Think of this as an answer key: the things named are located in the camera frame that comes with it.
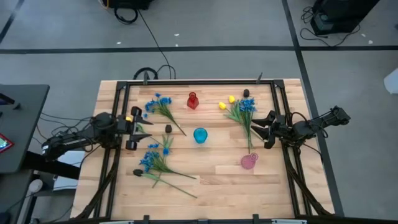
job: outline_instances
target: black stand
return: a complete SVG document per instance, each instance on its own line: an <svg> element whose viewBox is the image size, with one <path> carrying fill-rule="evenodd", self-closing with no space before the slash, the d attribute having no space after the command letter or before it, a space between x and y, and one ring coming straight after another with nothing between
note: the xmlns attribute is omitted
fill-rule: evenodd
<svg viewBox="0 0 398 224"><path fill-rule="evenodd" d="M26 152L22 168L48 172L75 180L79 179L80 173L80 168L78 167L59 161L47 162L44 156L29 151Z"/></svg>

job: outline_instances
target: black floor stripe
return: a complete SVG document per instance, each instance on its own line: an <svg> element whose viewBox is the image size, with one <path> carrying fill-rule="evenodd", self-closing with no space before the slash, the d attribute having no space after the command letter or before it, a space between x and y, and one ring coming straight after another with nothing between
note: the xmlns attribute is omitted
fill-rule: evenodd
<svg viewBox="0 0 398 224"><path fill-rule="evenodd" d="M4 28L2 29L2 31L0 33L0 44L1 44L2 40L5 38L5 36L7 35L7 32L10 29L12 22L14 22L14 19L17 16L17 13L18 13L19 9L21 8L22 4L24 3L24 1L25 0L18 0L17 6L15 7L14 11L12 12L10 18L8 18L6 25L4 26Z"/></svg>
<svg viewBox="0 0 398 224"><path fill-rule="evenodd" d="M344 47L300 47L301 51L354 51L354 50L398 50L398 46L344 46Z"/></svg>
<svg viewBox="0 0 398 224"><path fill-rule="evenodd" d="M201 52L201 51L245 51L271 50L293 51L293 46L202 46L202 47L161 47L163 52ZM157 47L126 48L87 48L87 49L0 49L0 54L87 54L87 53L126 53L158 52Z"/></svg>
<svg viewBox="0 0 398 224"><path fill-rule="evenodd" d="M162 47L163 52L203 51L296 51L289 46L201 46ZM356 50L398 50L398 46L346 46L346 47L299 47L301 51L356 51ZM159 52L157 47L87 48L87 49L0 49L0 54L91 54L91 53L133 53Z"/></svg>
<svg viewBox="0 0 398 224"><path fill-rule="evenodd" d="M314 97L312 89L311 89L310 79L308 77L307 69L305 68L303 55L300 50L299 40L297 39L296 31L295 31L293 20L292 20L292 15L290 14L290 9L289 9L289 5L287 4L287 0L282 0L282 4L284 6L287 23L289 25L290 35L292 36L292 42L293 42L293 46L294 46L295 53L297 56L298 65L300 67L302 80L303 80L303 84L304 84L304 89L307 94L308 104L310 106L310 112L311 112L312 117L314 118L314 117L317 117L319 114L318 114L317 106L315 104L315 97ZM328 152L328 149L326 146L326 141L325 141L325 138L323 138L319 134L318 134L318 143L319 143L320 150L321 150L322 157L323 157L323 166L325 168L326 179L328 181L329 191L330 191L330 195L331 195L331 198L333 201L333 206L335 208L335 213L337 215L344 216L343 207L341 205L340 196L338 194L335 175L333 173L329 152Z"/></svg>

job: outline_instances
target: yellow flower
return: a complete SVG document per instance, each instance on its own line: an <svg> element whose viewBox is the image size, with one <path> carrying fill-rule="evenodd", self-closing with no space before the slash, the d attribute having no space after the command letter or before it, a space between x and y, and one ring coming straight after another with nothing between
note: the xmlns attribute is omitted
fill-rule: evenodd
<svg viewBox="0 0 398 224"><path fill-rule="evenodd" d="M234 96L229 96L229 103L234 103L235 102L235 97Z"/></svg>
<svg viewBox="0 0 398 224"><path fill-rule="evenodd" d="M223 102L218 103L218 106L220 107L221 110L225 110L226 109L226 105Z"/></svg>

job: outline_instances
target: gray desk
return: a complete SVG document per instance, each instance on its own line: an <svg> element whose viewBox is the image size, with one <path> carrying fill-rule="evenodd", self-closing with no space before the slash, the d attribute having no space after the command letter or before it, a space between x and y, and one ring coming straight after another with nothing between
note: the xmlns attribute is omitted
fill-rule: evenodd
<svg viewBox="0 0 398 224"><path fill-rule="evenodd" d="M49 88L48 85L0 85L0 93L21 104L17 110L0 106L0 133L14 143L0 154L0 212L5 212L27 193L33 170L21 168ZM23 202L8 211L11 224L16 223Z"/></svg>

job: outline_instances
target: white object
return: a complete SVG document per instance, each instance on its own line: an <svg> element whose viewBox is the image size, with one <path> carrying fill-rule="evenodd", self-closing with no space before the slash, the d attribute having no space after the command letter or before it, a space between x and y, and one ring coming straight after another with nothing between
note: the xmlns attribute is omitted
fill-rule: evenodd
<svg viewBox="0 0 398 224"><path fill-rule="evenodd" d="M80 162L83 160L84 156L84 151L68 151L67 153L59 157L58 161L73 165L75 167L80 167ZM76 189L75 186L77 186L77 182L78 181L75 179L58 176L58 178L54 182L54 191L64 189Z"/></svg>
<svg viewBox="0 0 398 224"><path fill-rule="evenodd" d="M384 86L391 94L398 93L398 68L384 78Z"/></svg>
<svg viewBox="0 0 398 224"><path fill-rule="evenodd" d="M43 181L40 179L36 179L29 184L29 191L32 193L37 193L42 189L42 187L43 187Z"/></svg>

